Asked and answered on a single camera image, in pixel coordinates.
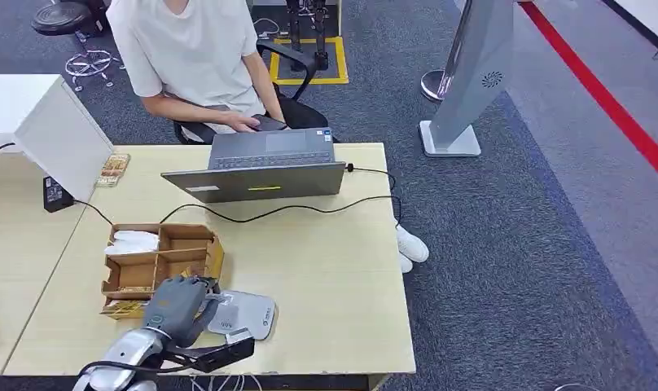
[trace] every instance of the laptop keyboard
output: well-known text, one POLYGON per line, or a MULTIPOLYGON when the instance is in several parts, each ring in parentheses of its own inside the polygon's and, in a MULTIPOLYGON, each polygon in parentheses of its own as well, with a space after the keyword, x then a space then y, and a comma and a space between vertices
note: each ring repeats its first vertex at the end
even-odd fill
POLYGON ((329 152, 295 153, 276 156, 220 157, 210 161, 209 169, 249 169, 278 165, 307 165, 331 163, 329 152))

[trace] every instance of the chair armrest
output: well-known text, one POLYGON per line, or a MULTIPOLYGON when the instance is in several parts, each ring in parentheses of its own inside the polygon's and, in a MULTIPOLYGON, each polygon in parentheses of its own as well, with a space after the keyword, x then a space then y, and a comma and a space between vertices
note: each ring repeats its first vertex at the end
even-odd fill
POLYGON ((305 79, 303 80, 298 90, 293 95, 294 100, 300 98, 300 94, 305 91, 310 81, 313 79, 314 74, 317 72, 317 63, 313 57, 300 53, 299 51, 294 51, 291 48, 279 45, 278 43, 273 43, 270 41, 257 41, 257 51, 262 55, 264 51, 274 52, 282 57, 290 59, 297 62, 305 68, 305 79))

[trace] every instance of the black power adapter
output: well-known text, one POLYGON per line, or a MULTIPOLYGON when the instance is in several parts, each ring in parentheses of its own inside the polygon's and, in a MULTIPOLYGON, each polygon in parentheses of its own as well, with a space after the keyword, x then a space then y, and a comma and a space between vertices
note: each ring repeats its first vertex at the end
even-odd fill
POLYGON ((47 212, 58 212, 74 203, 75 199, 60 186, 60 183, 51 177, 44 178, 44 209, 47 212))

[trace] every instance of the black stool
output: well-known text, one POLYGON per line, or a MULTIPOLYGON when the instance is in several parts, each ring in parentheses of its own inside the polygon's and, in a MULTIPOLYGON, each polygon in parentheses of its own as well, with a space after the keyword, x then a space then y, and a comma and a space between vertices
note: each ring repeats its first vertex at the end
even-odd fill
POLYGON ((106 87, 113 87, 113 81, 109 80, 105 71, 113 61, 120 64, 120 69, 125 65, 108 51, 88 51, 85 42, 88 35, 82 32, 94 23, 90 9, 79 2, 59 2, 43 7, 37 12, 32 20, 32 27, 46 36, 74 35, 73 41, 79 52, 65 62, 65 72, 72 76, 75 91, 82 91, 82 86, 77 82, 78 77, 89 77, 100 74, 106 81, 106 87))

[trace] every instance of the light wood tabletop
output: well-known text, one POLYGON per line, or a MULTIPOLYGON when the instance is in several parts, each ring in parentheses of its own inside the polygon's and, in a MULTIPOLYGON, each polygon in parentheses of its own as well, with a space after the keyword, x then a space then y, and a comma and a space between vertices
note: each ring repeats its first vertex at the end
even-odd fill
MULTIPOLYGON (((91 203, 114 223, 158 222, 181 204, 198 203, 160 173, 202 169, 208 147, 118 147, 132 159, 115 188, 97 189, 91 203)), ((386 169, 382 144, 336 145, 337 160, 386 169)), ((346 173, 339 195, 209 206, 252 217, 290 204, 334 209, 389 194, 383 174, 346 173)), ((392 202, 371 200, 341 213, 291 209, 247 224, 188 208, 168 222, 204 223, 226 251, 222 287, 272 297, 270 336, 255 354, 217 374, 384 374, 414 372, 403 279, 397 260, 392 202)), ((135 320, 99 315, 99 291, 110 226, 87 209, 51 278, 6 375, 75 375, 101 359, 135 320)), ((218 345, 202 334, 195 346, 218 345)))
POLYGON ((48 213, 44 176, 21 153, 0 154, 0 373, 85 208, 48 213))

